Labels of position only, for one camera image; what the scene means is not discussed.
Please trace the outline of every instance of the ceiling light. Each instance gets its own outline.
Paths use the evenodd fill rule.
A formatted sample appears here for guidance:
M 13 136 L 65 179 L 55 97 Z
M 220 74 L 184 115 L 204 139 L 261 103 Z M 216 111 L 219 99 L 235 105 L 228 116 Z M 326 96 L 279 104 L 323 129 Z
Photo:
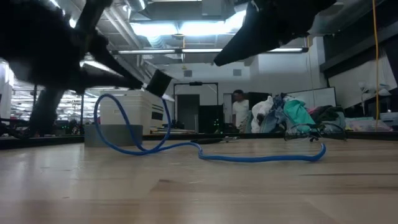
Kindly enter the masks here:
M 158 22 L 148 24 L 132 23 L 131 27 L 137 35 L 153 37 L 158 35 L 172 35 L 178 33 L 172 22 Z
M 50 2 L 54 5 L 57 6 L 58 8 L 61 8 L 60 5 L 58 4 L 58 2 L 56 0 L 50 0 Z
M 75 20 L 73 20 L 73 19 L 70 19 L 69 20 L 69 25 L 70 25 L 70 27 L 72 27 L 72 28 L 75 28 L 76 27 L 76 21 Z
M 184 22 L 180 29 L 180 34 L 198 35 L 217 35 L 225 34 L 230 30 L 224 25 L 224 21 L 217 22 Z
M 246 15 L 246 10 L 235 13 L 233 16 L 231 16 L 225 21 L 225 26 L 230 31 L 234 29 L 240 29 L 243 25 L 245 15 Z
M 302 52 L 303 51 L 303 48 L 301 48 L 301 47 L 281 47 L 281 48 L 278 48 L 278 49 L 274 49 L 274 50 L 270 50 L 270 51 L 268 51 L 268 52 L 285 52 L 285 53 L 288 53 L 288 52 Z
M 147 50 L 120 50 L 119 54 L 194 54 L 194 53 L 220 53 L 222 49 L 147 49 Z M 281 47 L 278 49 L 264 52 L 264 54 L 270 53 L 304 53 L 307 52 L 308 48 L 302 47 Z
M 182 53 L 219 53 L 223 49 L 182 49 Z
M 153 50 L 120 50 L 119 54 L 172 54 L 174 49 L 153 49 Z
M 87 64 L 87 65 L 91 65 L 92 67 L 95 67 L 95 68 L 98 68 L 98 69 L 101 69 L 101 70 L 104 70 L 104 71 L 113 73 L 113 74 L 118 74 L 118 73 L 115 72 L 114 70 L 112 70 L 112 69 L 108 68 L 107 66 L 105 66 L 105 65 L 103 65 L 103 64 L 101 64 L 101 63 L 99 63 L 99 62 L 96 62 L 96 61 L 85 60 L 84 63 L 83 63 L 83 67 L 84 67 L 86 64 Z

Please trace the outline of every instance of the person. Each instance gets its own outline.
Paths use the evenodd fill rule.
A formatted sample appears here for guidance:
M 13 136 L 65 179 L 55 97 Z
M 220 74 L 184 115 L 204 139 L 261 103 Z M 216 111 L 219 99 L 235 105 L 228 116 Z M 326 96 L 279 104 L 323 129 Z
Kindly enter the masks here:
M 238 128 L 249 114 L 249 100 L 244 99 L 242 90 L 235 90 L 233 97 L 235 102 L 232 105 L 232 123 Z

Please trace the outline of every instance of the gray container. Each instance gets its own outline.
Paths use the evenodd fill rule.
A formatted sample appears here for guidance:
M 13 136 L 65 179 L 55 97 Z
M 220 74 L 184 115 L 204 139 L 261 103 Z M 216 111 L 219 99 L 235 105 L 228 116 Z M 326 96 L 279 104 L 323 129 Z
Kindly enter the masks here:
M 125 124 L 102 124 L 100 128 L 104 137 L 112 144 L 119 147 L 135 146 Z M 131 128 L 139 144 L 142 144 L 142 125 L 131 125 Z M 85 126 L 85 147 L 108 147 L 97 134 L 95 125 Z

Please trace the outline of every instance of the teal fabric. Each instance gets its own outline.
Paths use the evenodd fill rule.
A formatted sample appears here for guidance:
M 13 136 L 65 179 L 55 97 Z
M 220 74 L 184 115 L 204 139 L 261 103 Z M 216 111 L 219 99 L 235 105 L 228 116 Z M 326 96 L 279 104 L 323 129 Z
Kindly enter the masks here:
M 305 103 L 299 100 L 292 100 L 285 103 L 284 112 L 293 124 L 315 124 L 314 120 L 304 108 L 304 105 Z

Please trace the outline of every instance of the desk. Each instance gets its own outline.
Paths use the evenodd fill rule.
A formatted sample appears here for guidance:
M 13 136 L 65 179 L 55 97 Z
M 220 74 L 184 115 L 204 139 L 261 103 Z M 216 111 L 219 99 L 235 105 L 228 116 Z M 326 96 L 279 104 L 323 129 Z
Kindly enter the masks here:
M 328 152 L 316 163 L 203 161 L 192 147 L 142 157 L 82 144 L 0 151 L 0 222 L 397 223 L 398 142 L 323 140 Z M 319 147 L 282 139 L 203 146 L 231 156 Z

